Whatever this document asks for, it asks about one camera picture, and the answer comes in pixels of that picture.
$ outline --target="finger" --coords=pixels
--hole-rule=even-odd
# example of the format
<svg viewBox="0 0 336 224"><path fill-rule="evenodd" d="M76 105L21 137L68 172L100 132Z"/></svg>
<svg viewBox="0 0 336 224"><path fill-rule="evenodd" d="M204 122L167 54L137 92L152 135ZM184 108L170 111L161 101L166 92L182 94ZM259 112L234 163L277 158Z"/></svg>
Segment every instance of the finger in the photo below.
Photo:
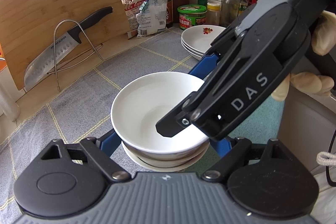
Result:
<svg viewBox="0 0 336 224"><path fill-rule="evenodd" d="M319 23L311 37L313 51L321 56L326 55L336 44L336 15L323 11Z"/></svg>
<svg viewBox="0 0 336 224"><path fill-rule="evenodd" d="M271 96L276 101L284 101L289 90L290 74L281 82L280 85L272 92Z"/></svg>
<svg viewBox="0 0 336 224"><path fill-rule="evenodd" d="M322 88L319 92L315 93L320 96L327 96L330 93L330 90L334 87L334 80L329 76L318 75L318 78L322 82Z"/></svg>
<svg viewBox="0 0 336 224"><path fill-rule="evenodd" d="M303 93L315 94L322 89L322 82L318 76L311 72L291 74L292 85Z"/></svg>

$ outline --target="yellow bottle cap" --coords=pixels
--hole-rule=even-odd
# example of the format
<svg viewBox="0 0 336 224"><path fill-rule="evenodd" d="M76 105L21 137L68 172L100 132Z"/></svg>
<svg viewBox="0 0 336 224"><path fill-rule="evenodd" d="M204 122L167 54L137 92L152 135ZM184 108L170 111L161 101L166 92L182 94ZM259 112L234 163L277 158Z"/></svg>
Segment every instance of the yellow bottle cap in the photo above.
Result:
<svg viewBox="0 0 336 224"><path fill-rule="evenodd" d="M220 4L208 2L208 10L219 11L220 9L221 9Z"/></svg>

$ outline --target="metal cutting board holder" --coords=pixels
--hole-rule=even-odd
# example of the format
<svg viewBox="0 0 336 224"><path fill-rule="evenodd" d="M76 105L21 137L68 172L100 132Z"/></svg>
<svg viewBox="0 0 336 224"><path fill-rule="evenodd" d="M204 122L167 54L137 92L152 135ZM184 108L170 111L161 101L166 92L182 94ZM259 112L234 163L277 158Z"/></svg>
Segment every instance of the metal cutting board holder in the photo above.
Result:
<svg viewBox="0 0 336 224"><path fill-rule="evenodd" d="M65 22L69 22L69 21L76 23L76 24L80 27L80 29L81 29L81 31L83 32L83 34L85 35L86 39L87 39L88 42L90 43L91 48L93 49L93 52L90 53L90 54L89 54L87 57L85 57L83 60L77 62L76 64L73 64L73 65L68 66L68 67L65 67L65 68L57 69L57 63L56 63L56 32L57 32L57 30L58 30L58 28L59 28L60 25L62 25L62 24L65 23ZM104 61L103 57L102 57L102 56L99 54L99 52L98 52L98 50L101 49L102 47L103 47L103 44L100 44L98 48L95 48L95 47L94 47L94 45L91 43L89 37L86 35L85 31L83 30L82 26L81 26L80 23L78 23L77 21L72 20L72 19L66 19L66 20L61 21L61 22L56 26L56 28L55 28L55 30L54 30L54 64L55 64L55 70L54 70L54 71L50 71L50 72L47 73L47 75L50 75L50 74L55 74L55 75L56 75L57 90L60 91L59 83L58 83L58 72L59 72L59 71L63 71L63 70L69 69L69 68L73 68L73 67L76 66L76 65L79 65L80 63L82 63L83 61L85 61L86 59L88 59L90 56L92 56L94 53L97 53L97 55L99 56L99 58L100 58L102 61ZM85 52L81 53L80 55L75 56L74 58L70 59L69 62L71 62L72 60L74 60L74 59L78 58L79 56L83 55L83 54L86 53L87 51L89 51L89 50L86 50Z"/></svg>

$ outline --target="wooden cutting board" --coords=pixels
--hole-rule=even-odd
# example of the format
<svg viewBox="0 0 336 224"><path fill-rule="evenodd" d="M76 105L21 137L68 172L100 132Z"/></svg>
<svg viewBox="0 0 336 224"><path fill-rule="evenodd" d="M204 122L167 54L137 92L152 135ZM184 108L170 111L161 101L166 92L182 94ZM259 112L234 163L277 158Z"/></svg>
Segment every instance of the wooden cutting board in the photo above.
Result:
<svg viewBox="0 0 336 224"><path fill-rule="evenodd" d="M27 66L52 42L54 29L64 19L81 21L92 12L107 6L113 13L86 30L94 45L130 30L121 0L0 0L0 45L16 87L24 87ZM73 22L62 24L59 37ZM90 48L83 34L82 44L62 62Z"/></svg>

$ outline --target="kitchen knife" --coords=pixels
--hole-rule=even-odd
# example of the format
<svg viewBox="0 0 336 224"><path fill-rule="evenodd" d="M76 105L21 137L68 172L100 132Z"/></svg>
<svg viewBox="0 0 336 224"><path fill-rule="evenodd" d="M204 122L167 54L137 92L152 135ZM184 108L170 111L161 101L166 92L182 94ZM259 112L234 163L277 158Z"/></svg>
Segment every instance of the kitchen knife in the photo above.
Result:
<svg viewBox="0 0 336 224"><path fill-rule="evenodd" d="M112 13L112 7L105 7L95 11L83 21L81 27L85 30L97 24L104 16ZM81 29L75 25L66 33L56 39L56 63L59 63L67 56L76 46L81 44L79 34ZM39 80L41 80L54 67L54 43L46 48L37 56L27 67L24 83L26 90L31 89Z"/></svg>

